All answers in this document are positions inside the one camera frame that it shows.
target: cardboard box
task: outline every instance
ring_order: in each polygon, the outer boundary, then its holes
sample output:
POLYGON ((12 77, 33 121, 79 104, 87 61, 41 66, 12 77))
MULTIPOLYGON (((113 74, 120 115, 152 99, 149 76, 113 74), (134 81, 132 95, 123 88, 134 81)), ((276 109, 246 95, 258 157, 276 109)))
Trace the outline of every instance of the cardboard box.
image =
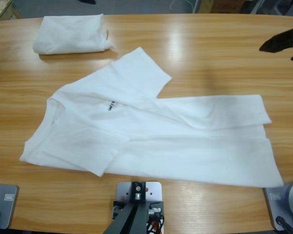
POLYGON ((202 0, 198 13, 240 13, 245 0, 202 0))

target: gray floor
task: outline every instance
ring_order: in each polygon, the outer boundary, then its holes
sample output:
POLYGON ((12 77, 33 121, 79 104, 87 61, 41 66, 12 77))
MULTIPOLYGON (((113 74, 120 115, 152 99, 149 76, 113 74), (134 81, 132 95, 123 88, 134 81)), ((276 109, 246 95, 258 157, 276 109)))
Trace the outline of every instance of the gray floor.
POLYGON ((191 13, 192 6, 177 0, 96 0, 97 4, 87 4, 78 0, 14 0, 14 6, 24 18, 43 16, 73 15, 117 15, 117 14, 167 14, 191 13))

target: label sticker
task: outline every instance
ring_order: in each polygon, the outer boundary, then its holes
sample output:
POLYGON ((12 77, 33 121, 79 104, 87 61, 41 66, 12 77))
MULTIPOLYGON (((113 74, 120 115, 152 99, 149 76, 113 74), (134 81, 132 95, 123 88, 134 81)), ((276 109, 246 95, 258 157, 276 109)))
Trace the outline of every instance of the label sticker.
POLYGON ((270 198, 272 200, 280 200, 281 199, 281 195, 280 195, 280 193, 270 193, 270 198))
POLYGON ((14 200, 14 194, 6 194, 4 196, 5 201, 13 201, 14 200))

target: white t-shirt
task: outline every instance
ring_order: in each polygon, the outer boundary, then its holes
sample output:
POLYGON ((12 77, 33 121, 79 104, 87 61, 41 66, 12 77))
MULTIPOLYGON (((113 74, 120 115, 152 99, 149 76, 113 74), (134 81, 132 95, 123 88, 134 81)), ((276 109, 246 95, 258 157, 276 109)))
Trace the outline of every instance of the white t-shirt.
POLYGON ((138 48, 63 86, 20 160, 98 176, 282 186, 260 95, 156 98, 170 80, 138 48))

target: wood grain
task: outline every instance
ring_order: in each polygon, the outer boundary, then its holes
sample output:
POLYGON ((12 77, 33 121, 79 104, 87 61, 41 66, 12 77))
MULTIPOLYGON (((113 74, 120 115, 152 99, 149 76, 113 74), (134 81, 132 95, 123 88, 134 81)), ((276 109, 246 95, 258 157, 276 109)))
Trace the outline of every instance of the wood grain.
MULTIPOLYGON (((19 162, 40 124, 45 101, 141 46, 173 77, 160 97, 262 95, 266 126, 285 182, 293 182, 293 50, 259 52, 292 17, 260 15, 105 16, 115 51, 39 56, 32 42, 42 19, 0 22, 0 183, 20 193, 11 228, 100 234, 111 222, 116 185, 148 180, 19 162)), ((272 229, 261 189, 159 179, 168 234, 239 233, 272 229)))

